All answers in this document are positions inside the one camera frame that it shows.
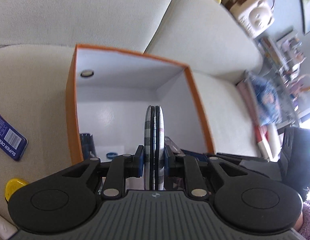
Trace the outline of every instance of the metal screw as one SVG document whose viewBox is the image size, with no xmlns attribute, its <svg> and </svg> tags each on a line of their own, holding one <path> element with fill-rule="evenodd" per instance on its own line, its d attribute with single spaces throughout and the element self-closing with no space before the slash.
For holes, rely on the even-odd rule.
<svg viewBox="0 0 310 240">
<path fill-rule="evenodd" d="M 115 188 L 108 188 L 104 190 L 104 195 L 107 197 L 116 197 L 119 194 L 119 191 Z"/>
<path fill-rule="evenodd" d="M 192 190 L 192 195 L 195 197 L 204 197 L 207 194 L 207 191 L 202 188 L 196 188 Z"/>
</svg>

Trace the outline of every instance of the barcode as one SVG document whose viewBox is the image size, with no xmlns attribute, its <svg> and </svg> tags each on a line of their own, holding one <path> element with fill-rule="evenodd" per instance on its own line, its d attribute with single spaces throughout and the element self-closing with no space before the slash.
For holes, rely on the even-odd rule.
<svg viewBox="0 0 310 240">
<path fill-rule="evenodd" d="M 21 142 L 21 138 L 18 135 L 16 135 L 16 133 L 13 132 L 11 129 L 8 130 L 4 139 L 16 150 Z"/>
</svg>

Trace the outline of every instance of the wall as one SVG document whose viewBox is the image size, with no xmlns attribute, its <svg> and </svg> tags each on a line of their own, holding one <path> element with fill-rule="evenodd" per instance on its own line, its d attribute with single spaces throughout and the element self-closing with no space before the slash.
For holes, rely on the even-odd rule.
<svg viewBox="0 0 310 240">
<path fill-rule="evenodd" d="M 307 59 L 301 65 L 301 74 L 310 73 L 310 33 L 303 34 L 303 18 L 300 0 L 276 0 L 274 10 L 275 22 L 265 32 L 273 39 L 277 40 L 290 30 L 295 28 L 299 32 L 302 41 L 302 51 Z M 310 84 L 310 78 L 305 79 L 305 84 Z M 300 110 L 310 112 L 310 92 L 306 101 L 299 100 Z"/>
</svg>

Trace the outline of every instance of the blue fabric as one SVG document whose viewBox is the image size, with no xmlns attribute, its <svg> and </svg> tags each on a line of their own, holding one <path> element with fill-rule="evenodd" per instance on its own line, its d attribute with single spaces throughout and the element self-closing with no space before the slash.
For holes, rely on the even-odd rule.
<svg viewBox="0 0 310 240">
<path fill-rule="evenodd" d="M 281 123 L 281 106 L 274 86 L 267 79 L 252 72 L 247 72 L 247 79 L 252 84 L 257 99 L 257 116 L 260 125 Z"/>
</svg>

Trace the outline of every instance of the circular hole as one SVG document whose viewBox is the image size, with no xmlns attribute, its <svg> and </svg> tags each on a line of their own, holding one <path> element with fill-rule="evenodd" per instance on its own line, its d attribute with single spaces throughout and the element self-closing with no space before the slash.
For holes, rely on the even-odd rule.
<svg viewBox="0 0 310 240">
<path fill-rule="evenodd" d="M 94 71 L 90 69 L 84 70 L 80 73 L 80 76 L 83 78 L 92 77 L 93 75 L 94 75 Z"/>
</svg>

